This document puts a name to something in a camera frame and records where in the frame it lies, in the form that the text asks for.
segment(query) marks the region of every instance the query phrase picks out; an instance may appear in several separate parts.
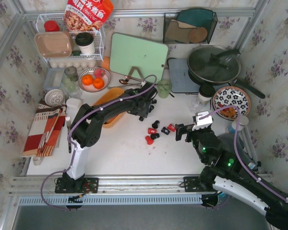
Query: wire basket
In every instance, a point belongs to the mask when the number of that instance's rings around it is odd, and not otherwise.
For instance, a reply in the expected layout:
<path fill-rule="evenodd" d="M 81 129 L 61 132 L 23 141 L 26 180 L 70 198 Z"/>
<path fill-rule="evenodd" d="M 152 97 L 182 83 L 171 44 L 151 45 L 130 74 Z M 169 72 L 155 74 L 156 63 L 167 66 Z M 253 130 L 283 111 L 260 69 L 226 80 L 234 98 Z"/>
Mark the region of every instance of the wire basket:
<path fill-rule="evenodd" d="M 40 14 L 36 21 L 36 29 L 39 32 L 41 28 L 44 28 L 44 23 L 50 20 L 55 21 L 59 27 L 60 31 L 67 31 L 65 23 L 63 21 L 64 13 L 46 13 Z M 75 43 L 75 37 L 77 34 L 82 33 L 83 31 L 69 31 L 72 35 L 72 40 Z M 45 61 L 80 61 L 80 60 L 103 60 L 104 54 L 104 44 L 105 44 L 105 30 L 102 26 L 99 31 L 86 31 L 90 33 L 94 37 L 94 46 L 95 53 L 94 54 L 81 54 L 80 56 L 70 56 L 65 58 L 44 58 Z"/>

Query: patterned bowl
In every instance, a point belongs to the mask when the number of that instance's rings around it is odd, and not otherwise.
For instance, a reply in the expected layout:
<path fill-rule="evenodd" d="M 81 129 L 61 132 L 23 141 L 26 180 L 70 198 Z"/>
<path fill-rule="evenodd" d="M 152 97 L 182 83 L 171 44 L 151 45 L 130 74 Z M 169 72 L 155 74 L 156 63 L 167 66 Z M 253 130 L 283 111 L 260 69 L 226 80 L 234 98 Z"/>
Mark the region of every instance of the patterned bowl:
<path fill-rule="evenodd" d="M 102 68 L 102 69 L 105 71 L 105 73 L 106 73 L 106 74 L 102 77 L 102 80 L 104 80 L 104 82 L 105 82 L 104 87 L 102 87 L 101 89 L 98 90 L 98 89 L 96 89 L 93 85 L 90 85 L 89 87 L 83 85 L 83 84 L 82 84 L 82 77 L 83 77 L 84 75 L 90 74 L 90 75 L 93 76 L 93 78 L 95 78 L 95 77 L 94 77 L 94 70 L 95 70 L 95 69 L 101 69 L 101 67 L 90 68 L 90 69 L 87 69 L 87 70 L 83 71 L 82 74 L 80 75 L 79 79 L 78 79 L 79 87 L 80 87 L 81 89 L 83 89 L 84 91 L 86 91 L 86 92 L 98 92 L 98 91 L 101 91 L 101 90 L 103 90 L 104 88 L 106 88 L 106 87 L 109 85 L 110 81 L 111 81 L 111 75 L 110 75 L 109 71 L 107 71 L 106 69 Z"/>
<path fill-rule="evenodd" d="M 251 101 L 249 96 L 242 89 L 233 86 L 225 86 L 215 93 L 213 96 L 213 107 L 215 110 L 220 108 L 219 104 L 222 104 L 223 106 L 234 105 L 238 107 L 240 113 L 245 116 L 251 110 Z M 222 118 L 231 121 L 235 120 L 238 116 L 238 114 L 236 114 L 234 117 L 229 117 L 221 114 L 220 112 L 217 114 L 219 114 Z"/>

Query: snack bag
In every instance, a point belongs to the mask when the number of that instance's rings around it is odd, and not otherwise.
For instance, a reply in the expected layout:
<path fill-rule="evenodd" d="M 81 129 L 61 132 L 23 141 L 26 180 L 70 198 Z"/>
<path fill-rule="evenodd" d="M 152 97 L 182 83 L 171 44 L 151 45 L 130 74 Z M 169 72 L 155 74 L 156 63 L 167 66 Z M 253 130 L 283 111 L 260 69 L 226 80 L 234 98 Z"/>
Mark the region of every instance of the snack bag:
<path fill-rule="evenodd" d="M 68 0 L 63 20 L 69 31 L 99 30 L 112 11 L 110 0 Z"/>

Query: teal cutting board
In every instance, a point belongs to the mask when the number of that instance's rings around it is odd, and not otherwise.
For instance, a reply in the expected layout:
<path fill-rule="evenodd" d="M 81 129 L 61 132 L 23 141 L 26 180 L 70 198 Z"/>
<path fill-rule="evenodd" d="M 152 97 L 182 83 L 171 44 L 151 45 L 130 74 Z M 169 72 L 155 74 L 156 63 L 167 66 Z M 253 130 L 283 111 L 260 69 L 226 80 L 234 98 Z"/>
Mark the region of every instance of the teal cutting board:
<path fill-rule="evenodd" d="M 134 66 L 140 69 L 144 77 L 155 74 L 158 82 L 162 78 L 167 55 L 168 46 L 165 44 L 114 33 L 110 70 L 127 76 Z M 132 77 L 141 79 L 137 71 L 133 72 Z M 147 80 L 154 82 L 155 78 L 150 77 Z"/>

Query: orange tray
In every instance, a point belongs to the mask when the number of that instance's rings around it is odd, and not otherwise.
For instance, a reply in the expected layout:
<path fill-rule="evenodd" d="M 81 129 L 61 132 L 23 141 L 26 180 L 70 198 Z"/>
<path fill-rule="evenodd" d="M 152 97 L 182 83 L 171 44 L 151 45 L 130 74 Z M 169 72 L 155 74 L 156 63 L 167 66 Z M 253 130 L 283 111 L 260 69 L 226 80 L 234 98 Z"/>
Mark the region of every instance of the orange tray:
<path fill-rule="evenodd" d="M 103 104 L 106 103 L 108 101 L 111 101 L 119 96 L 121 96 L 123 93 L 125 92 L 125 90 L 121 89 L 121 88 L 112 88 L 110 89 L 106 94 L 104 94 L 98 101 L 96 101 L 94 105 L 99 105 L 99 104 Z M 121 119 L 122 116 L 124 116 L 126 112 L 118 114 L 117 116 L 110 118 L 108 121 L 106 121 L 106 123 L 103 124 L 103 128 L 111 128 L 112 126 L 115 125 L 115 123 Z"/>

